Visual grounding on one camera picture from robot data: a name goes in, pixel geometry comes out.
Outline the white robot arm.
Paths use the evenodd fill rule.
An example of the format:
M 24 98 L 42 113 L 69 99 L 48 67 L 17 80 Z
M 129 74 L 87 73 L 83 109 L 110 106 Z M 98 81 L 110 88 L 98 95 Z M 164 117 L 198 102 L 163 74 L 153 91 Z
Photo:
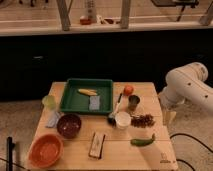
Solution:
M 166 86 L 158 94 L 164 125 L 173 121 L 176 116 L 173 108 L 185 100 L 213 114 L 213 88 L 205 84 L 207 78 L 208 70 L 200 62 L 172 69 L 166 74 Z

